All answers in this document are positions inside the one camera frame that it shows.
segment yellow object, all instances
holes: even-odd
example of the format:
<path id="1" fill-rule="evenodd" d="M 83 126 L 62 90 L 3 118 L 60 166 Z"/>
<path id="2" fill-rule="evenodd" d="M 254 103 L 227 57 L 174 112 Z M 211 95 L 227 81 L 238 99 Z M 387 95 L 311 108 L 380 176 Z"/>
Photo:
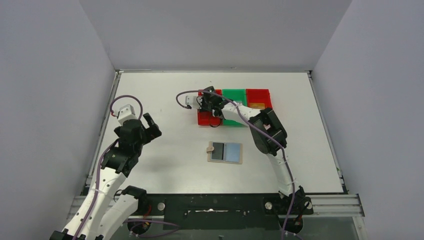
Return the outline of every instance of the yellow object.
<path id="1" fill-rule="evenodd" d="M 252 108 L 252 109 L 265 109 L 265 103 L 249 103 L 249 108 Z"/>

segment screw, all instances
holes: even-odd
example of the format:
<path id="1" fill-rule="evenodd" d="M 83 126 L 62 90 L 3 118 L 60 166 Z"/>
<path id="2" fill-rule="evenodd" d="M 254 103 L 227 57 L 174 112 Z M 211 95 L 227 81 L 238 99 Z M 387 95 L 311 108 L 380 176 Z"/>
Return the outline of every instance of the screw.
<path id="1" fill-rule="evenodd" d="M 268 210 L 271 210 L 271 209 L 273 209 L 273 204 L 268 201 L 268 202 L 265 203 L 265 208 L 268 209 Z"/>
<path id="2" fill-rule="evenodd" d="M 165 203 L 163 203 L 163 202 L 159 202 L 159 203 L 157 204 L 157 209 L 158 209 L 159 211 L 163 211 L 163 210 L 165 209 Z"/>

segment wall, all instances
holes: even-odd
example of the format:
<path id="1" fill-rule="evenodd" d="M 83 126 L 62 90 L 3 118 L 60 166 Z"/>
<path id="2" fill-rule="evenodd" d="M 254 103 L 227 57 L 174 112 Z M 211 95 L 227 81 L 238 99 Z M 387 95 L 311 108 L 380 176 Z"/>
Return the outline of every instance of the wall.
<path id="1" fill-rule="evenodd" d="M 77 0 L 0 3 L 0 236 L 62 230 L 114 68 Z"/>
<path id="2" fill-rule="evenodd" d="M 351 0 L 80 0 L 117 69 L 311 70 Z"/>
<path id="3" fill-rule="evenodd" d="M 370 239 L 423 239 L 424 1 L 353 0 L 313 70 Z"/>

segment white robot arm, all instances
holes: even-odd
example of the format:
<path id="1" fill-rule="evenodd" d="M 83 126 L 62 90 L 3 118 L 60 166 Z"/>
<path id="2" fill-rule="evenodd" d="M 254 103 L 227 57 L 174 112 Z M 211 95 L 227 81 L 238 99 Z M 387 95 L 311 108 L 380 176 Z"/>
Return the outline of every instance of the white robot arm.
<path id="1" fill-rule="evenodd" d="M 121 126 L 114 130 L 118 139 L 99 160 L 101 165 L 96 173 L 98 187 L 96 184 L 91 186 L 78 212 L 62 232 L 55 231 L 50 240 L 109 240 L 122 223 L 140 209 L 146 201 L 146 191 L 128 186 L 117 203 L 107 211 L 115 193 L 137 164 L 143 145 L 162 135 L 148 113 L 143 117 L 148 128 L 137 119 L 131 105 L 119 109 L 117 120 Z"/>
<path id="2" fill-rule="evenodd" d="M 208 87 L 205 91 L 215 92 L 215 89 L 213 87 Z M 202 96 L 188 95 L 185 97 L 185 104 L 191 109 L 212 112 L 215 117 L 233 120 L 249 127 L 249 125 L 241 119 L 241 116 L 233 103 L 225 101 L 217 96 L 207 93 L 203 93 Z M 278 140 L 283 147 L 286 147 L 286 130 L 271 108 L 264 110 L 254 109 L 237 102 L 236 105 L 245 120 L 248 120 L 263 132 L 268 133 L 274 139 Z M 256 147 L 259 151 L 266 154 L 271 162 L 272 169 L 274 170 L 278 181 L 279 192 L 285 196 L 289 196 L 293 192 L 299 190 L 299 183 L 295 181 L 295 189 L 293 191 L 293 183 L 290 178 L 289 171 L 283 162 L 284 158 L 277 153 L 279 147 L 264 136 L 260 135 L 257 130 L 252 128 L 250 128 L 250 130 Z"/>

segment table surface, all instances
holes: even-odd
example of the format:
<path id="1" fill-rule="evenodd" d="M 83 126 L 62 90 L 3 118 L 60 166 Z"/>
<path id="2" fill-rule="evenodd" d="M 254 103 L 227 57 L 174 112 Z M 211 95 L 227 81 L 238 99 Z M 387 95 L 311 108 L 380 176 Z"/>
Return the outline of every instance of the table surface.
<path id="1" fill-rule="evenodd" d="M 197 112 L 180 107 L 175 96 L 187 90 L 269 89 L 273 108 L 285 127 L 286 152 L 294 177 L 307 193 L 341 193 L 342 185 L 312 87 L 306 73 L 122 73 L 116 97 L 140 99 L 162 136 L 145 145 L 128 185 L 151 194 L 276 193 L 277 180 L 266 155 L 257 150 L 247 127 L 212 128 L 197 124 Z M 120 99 L 114 109 L 132 104 Z M 109 117 L 100 152 L 117 136 Z M 243 144 L 242 164 L 208 162 L 209 141 Z"/>

